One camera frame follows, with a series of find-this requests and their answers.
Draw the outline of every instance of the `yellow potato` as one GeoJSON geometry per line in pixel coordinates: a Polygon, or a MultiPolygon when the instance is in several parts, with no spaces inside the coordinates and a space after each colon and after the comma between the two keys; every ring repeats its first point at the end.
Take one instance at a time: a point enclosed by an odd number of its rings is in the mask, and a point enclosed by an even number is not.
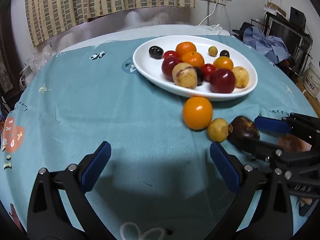
{"type": "Polygon", "coordinates": [[[243,67],[235,67],[231,70],[236,78],[236,87],[245,88],[249,84],[249,73],[243,67]]]}
{"type": "Polygon", "coordinates": [[[214,142],[222,143],[229,135],[229,126],[222,118],[214,119],[207,129],[208,137],[214,142]]]}
{"type": "Polygon", "coordinates": [[[208,49],[208,53],[210,56],[215,57],[218,54],[218,49],[215,46],[211,46],[208,49]]]}
{"type": "Polygon", "coordinates": [[[172,70],[172,78],[176,85],[184,88],[195,89],[198,77],[195,68],[189,63],[179,63],[172,70]]]}

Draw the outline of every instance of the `plastic bag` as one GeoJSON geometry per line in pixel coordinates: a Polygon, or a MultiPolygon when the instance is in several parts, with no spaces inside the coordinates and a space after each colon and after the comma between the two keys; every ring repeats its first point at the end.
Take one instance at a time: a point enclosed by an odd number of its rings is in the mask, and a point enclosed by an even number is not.
{"type": "Polygon", "coordinates": [[[51,59],[55,54],[50,45],[46,45],[41,52],[33,52],[32,58],[27,60],[27,65],[30,65],[34,73],[38,71],[51,59]]]}

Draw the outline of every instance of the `table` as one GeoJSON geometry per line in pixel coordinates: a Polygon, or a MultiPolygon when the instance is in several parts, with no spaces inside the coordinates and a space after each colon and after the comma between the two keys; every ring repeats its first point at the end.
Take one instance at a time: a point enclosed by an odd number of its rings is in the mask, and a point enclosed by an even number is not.
{"type": "MultiPolygon", "coordinates": [[[[136,31],[126,35],[133,37],[136,31]]],[[[259,78],[248,96],[214,102],[214,118],[231,122],[237,115],[280,118],[290,112],[315,116],[298,88],[267,58],[234,37],[206,37],[246,56],[259,78]]],[[[0,174],[7,181],[4,191],[11,193],[5,197],[14,204],[24,226],[37,171],[42,167],[57,171],[78,163],[103,140],[111,144],[112,156],[86,197],[117,239],[136,238],[132,223],[142,233],[167,228],[177,239],[204,239],[228,209],[235,195],[209,157],[206,131],[191,131],[181,120],[186,98],[152,85],[132,65],[134,50],[149,39],[62,51],[27,87],[9,114],[12,127],[24,131],[23,141],[14,153],[4,152],[4,164],[9,155],[12,168],[0,174]],[[102,58],[89,60],[102,51],[102,58]]],[[[263,133],[261,139],[278,140],[263,133]]],[[[227,141],[222,145],[242,163],[264,168],[227,141]]],[[[240,228],[249,224],[259,196],[257,191],[240,228]]],[[[66,196],[61,197],[73,225],[81,228],[66,196]]],[[[291,200],[296,232],[306,218],[298,215],[297,198],[291,196],[291,200]]]]}

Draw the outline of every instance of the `white plate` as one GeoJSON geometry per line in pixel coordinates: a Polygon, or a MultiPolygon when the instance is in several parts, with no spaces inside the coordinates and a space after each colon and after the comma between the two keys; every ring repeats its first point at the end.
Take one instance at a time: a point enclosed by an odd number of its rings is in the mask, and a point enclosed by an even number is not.
{"type": "Polygon", "coordinates": [[[133,63],[136,66],[137,70],[141,73],[141,75],[143,75],[153,84],[171,93],[188,98],[193,96],[201,96],[208,98],[210,101],[227,101],[249,94],[252,90],[254,90],[258,83],[258,75],[255,68],[250,63],[250,61],[241,53],[218,41],[213,41],[197,36],[174,35],[159,37],[147,41],[135,50],[133,54],[133,63]],[[212,93],[210,90],[210,84],[208,82],[203,82],[202,86],[196,87],[196,89],[193,90],[189,88],[179,87],[173,82],[167,81],[161,71],[163,59],[154,59],[150,57],[149,48],[156,45],[161,47],[164,52],[166,52],[168,50],[175,50],[176,46],[184,41],[191,41],[195,44],[197,51],[203,56],[205,63],[212,64],[222,50],[226,49],[227,51],[229,51],[230,58],[232,59],[234,66],[242,66],[248,71],[250,79],[247,87],[242,89],[235,88],[235,90],[230,94],[220,94],[212,93]],[[211,57],[208,54],[208,49],[210,46],[217,47],[217,57],[211,57]]]}

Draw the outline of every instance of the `orange fruit on tablecloth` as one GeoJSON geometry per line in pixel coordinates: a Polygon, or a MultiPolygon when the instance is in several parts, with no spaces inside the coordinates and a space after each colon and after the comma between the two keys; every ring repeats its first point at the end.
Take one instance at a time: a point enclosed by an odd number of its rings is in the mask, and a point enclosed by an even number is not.
{"type": "Polygon", "coordinates": [[[233,69],[233,62],[226,56],[218,57],[212,64],[215,68],[226,68],[228,70],[233,69]]]}
{"type": "Polygon", "coordinates": [[[181,57],[182,62],[189,63],[193,67],[201,68],[204,65],[204,59],[199,52],[188,51],[181,57]]]}
{"type": "Polygon", "coordinates": [[[197,51],[196,46],[190,41],[179,43],[176,47],[176,52],[180,58],[188,51],[197,51]]]}
{"type": "Polygon", "coordinates": [[[212,104],[206,98],[189,98],[183,106],[183,121],[185,122],[186,126],[192,130],[201,130],[208,127],[212,116],[212,104]]]}

